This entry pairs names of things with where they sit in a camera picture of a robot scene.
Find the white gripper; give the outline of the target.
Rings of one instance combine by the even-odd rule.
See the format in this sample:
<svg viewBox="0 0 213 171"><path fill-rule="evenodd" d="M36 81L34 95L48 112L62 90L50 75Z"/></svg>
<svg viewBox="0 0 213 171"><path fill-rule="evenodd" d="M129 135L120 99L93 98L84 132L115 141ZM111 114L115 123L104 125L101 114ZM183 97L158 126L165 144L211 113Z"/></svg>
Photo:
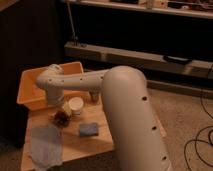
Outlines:
<svg viewBox="0 0 213 171"><path fill-rule="evenodd" d="M64 101L64 94L61 89L50 88L46 91L46 102L48 105L60 106L63 103L63 101ZM68 117L72 115L72 111L68 102L63 103L62 109Z"/></svg>

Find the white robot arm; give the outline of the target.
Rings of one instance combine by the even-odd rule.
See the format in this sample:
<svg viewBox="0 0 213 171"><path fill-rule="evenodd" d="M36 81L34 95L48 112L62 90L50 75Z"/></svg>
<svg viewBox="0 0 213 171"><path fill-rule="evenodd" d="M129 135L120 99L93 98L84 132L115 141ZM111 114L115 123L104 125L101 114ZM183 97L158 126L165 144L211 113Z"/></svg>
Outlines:
<svg viewBox="0 0 213 171"><path fill-rule="evenodd" d="M173 171L141 71L117 66L65 75L53 64L37 77L36 85L50 105L60 104L65 90L100 95L122 171Z"/></svg>

